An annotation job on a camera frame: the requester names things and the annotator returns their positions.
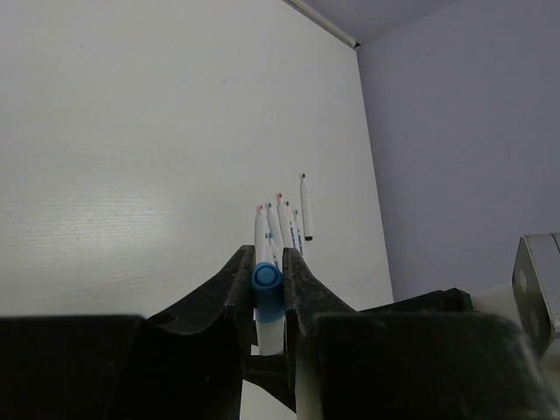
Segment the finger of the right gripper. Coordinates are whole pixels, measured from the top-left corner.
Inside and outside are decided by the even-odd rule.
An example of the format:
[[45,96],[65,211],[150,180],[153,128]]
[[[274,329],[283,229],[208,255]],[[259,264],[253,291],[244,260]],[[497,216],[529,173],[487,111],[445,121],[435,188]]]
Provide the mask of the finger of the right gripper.
[[471,295],[463,290],[434,290],[393,304],[361,310],[360,313],[381,312],[471,312]]

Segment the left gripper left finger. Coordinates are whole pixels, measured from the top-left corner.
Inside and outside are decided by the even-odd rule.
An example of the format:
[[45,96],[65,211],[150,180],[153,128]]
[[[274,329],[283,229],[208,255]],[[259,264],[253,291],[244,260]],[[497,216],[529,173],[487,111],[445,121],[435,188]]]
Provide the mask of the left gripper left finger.
[[238,418],[254,255],[240,247],[212,278],[149,318],[2,318],[2,418]]

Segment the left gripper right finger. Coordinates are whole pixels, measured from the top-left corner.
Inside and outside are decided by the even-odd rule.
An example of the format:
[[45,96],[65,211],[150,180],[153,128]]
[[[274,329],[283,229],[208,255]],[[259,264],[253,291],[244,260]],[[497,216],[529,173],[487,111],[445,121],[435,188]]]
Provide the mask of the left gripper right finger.
[[360,313],[283,252],[290,406],[300,419],[556,419],[529,340],[499,315]]

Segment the light blue cap pen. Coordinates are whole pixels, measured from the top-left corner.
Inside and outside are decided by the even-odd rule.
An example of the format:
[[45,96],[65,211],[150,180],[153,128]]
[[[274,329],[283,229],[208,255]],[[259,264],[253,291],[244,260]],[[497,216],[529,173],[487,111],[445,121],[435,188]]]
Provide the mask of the light blue cap pen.
[[251,285],[255,293],[257,346],[261,356],[284,352],[284,278],[276,265],[259,262]]

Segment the black cap pen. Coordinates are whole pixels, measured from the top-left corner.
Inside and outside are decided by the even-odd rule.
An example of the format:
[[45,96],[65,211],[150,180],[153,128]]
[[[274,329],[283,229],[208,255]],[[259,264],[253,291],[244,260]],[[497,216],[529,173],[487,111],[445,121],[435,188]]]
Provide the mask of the black cap pen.
[[305,173],[302,173],[300,177],[300,198],[303,212],[304,238],[307,241],[312,241],[314,238],[314,228],[312,221],[311,199]]

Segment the green cap pen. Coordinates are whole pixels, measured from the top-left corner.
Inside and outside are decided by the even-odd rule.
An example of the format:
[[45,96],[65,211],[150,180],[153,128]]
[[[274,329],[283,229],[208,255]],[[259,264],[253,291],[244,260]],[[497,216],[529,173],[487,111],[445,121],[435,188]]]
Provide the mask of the green cap pen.
[[274,208],[271,202],[267,204],[268,211],[268,222],[270,232],[272,234],[272,240],[276,246],[276,258],[279,262],[282,261],[282,251],[284,249],[284,238],[281,231],[280,220],[277,214],[277,210]]

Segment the red cap pen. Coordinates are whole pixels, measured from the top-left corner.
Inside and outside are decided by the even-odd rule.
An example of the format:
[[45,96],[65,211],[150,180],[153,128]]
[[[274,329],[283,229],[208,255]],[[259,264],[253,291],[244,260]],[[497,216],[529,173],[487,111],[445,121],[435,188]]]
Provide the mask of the red cap pen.
[[292,235],[291,221],[288,215],[288,208],[284,202],[284,196],[281,193],[277,195],[277,214],[283,236],[283,246],[285,248],[294,248],[295,245]]

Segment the pink cap pen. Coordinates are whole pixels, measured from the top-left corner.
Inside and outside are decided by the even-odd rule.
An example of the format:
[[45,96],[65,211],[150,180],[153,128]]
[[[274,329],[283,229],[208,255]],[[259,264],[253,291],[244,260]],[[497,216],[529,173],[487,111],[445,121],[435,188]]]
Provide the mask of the pink cap pen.
[[268,221],[263,205],[259,205],[255,217],[255,263],[269,263],[269,251]]

